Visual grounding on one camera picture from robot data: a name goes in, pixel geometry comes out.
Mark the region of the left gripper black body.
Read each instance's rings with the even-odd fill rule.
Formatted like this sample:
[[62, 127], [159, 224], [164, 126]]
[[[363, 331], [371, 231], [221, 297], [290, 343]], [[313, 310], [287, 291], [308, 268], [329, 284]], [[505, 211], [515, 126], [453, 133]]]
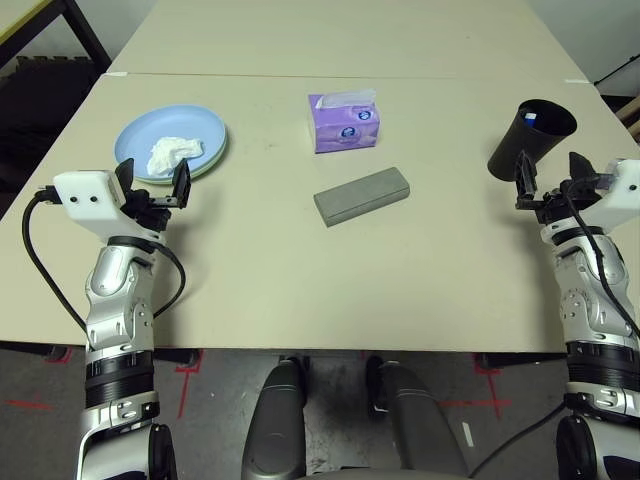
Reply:
[[178, 208], [176, 197], [151, 197], [144, 189], [130, 190], [125, 193], [122, 212], [138, 225], [155, 232], [164, 232], [171, 218], [171, 208]]

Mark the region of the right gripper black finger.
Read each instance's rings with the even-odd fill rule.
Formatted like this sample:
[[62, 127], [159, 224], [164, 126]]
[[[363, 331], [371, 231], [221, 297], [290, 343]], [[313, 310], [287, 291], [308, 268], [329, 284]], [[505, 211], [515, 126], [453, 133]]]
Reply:
[[514, 169], [517, 200], [532, 201], [537, 192], [536, 162], [532, 160], [525, 150], [522, 150], [515, 163]]
[[569, 153], [569, 173], [571, 185], [569, 193], [589, 193], [595, 191], [596, 172], [591, 162], [577, 152]]

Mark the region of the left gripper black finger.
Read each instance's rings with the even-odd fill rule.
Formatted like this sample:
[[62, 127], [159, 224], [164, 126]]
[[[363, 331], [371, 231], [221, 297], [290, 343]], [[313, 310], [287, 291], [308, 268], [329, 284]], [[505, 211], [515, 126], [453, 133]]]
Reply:
[[175, 167], [172, 185], [173, 206], [180, 209], [185, 208], [191, 190], [191, 172], [186, 159], [181, 160]]
[[128, 202], [134, 179], [134, 159], [127, 158], [119, 163], [115, 169], [115, 175], [123, 192], [124, 200]]

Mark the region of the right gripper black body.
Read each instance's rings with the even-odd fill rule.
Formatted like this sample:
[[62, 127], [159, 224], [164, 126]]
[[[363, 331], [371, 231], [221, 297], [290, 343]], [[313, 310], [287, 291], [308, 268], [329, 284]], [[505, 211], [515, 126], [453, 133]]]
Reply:
[[566, 179], [560, 186], [535, 200], [537, 185], [533, 178], [521, 177], [516, 181], [518, 210], [531, 210], [541, 225], [572, 218], [575, 213], [591, 207], [602, 199], [597, 192], [608, 186], [607, 174], [593, 174], [584, 178]]

